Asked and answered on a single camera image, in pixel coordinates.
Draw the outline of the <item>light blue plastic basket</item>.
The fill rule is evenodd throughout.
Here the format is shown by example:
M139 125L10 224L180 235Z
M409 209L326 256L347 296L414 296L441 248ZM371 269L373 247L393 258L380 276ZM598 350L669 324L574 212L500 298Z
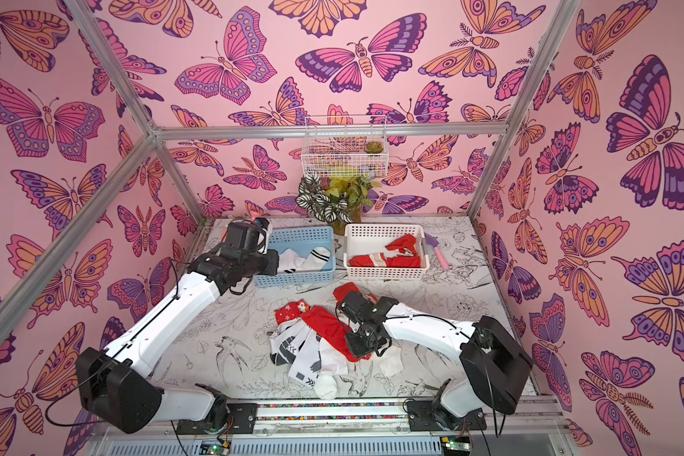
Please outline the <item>light blue plastic basket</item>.
M334 232L330 226L274 229L270 250L279 253L276 275L257 275L260 288L330 283L336 271Z

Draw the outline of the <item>white plastic basket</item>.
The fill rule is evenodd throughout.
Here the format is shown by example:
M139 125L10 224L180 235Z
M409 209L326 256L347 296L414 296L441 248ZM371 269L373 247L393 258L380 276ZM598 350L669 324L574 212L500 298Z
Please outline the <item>white plastic basket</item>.
M422 260L420 269L413 268L364 268L349 266L348 260L354 256L384 253L387 258L397 257L388 252L386 246L406 234L417 237L416 248ZM425 252L424 229L417 224L380 224L353 223L345 229L344 267L351 279L421 279L429 270L429 256Z

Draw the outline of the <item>white sock black stripes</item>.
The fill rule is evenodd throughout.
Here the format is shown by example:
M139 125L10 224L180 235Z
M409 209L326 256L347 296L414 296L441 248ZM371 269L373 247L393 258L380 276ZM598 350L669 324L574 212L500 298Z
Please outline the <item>white sock black stripes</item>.
M317 272L322 271L329 260L331 259L331 252L323 246L315 247L310 254L305 258L301 264L299 271L302 272Z

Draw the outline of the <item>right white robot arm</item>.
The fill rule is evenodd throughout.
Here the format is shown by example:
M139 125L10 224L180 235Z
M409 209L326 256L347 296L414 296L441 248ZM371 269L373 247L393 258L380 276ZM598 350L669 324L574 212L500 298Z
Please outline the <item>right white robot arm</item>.
M505 417L516 412L533 360L505 327L484 315L477 322L451 321L423 313L388 296L373 301L349 292L336 313L353 323L345 341L356 358L383 355L394 340L406 341L459 361L463 380L446 380L417 419L444 431L461 431L473 412L490 409Z

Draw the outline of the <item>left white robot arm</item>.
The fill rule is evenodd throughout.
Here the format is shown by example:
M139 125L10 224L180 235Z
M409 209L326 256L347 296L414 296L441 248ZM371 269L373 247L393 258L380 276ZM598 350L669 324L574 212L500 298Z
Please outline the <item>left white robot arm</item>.
M234 220L222 240L193 260L173 291L102 350L86 349L76 362L84 410L130 434L154 422L194 422L209 433L229 424L227 397L207 385L163 389L150 383L162 355L194 318L238 284L273 276L279 254L270 248L267 218Z

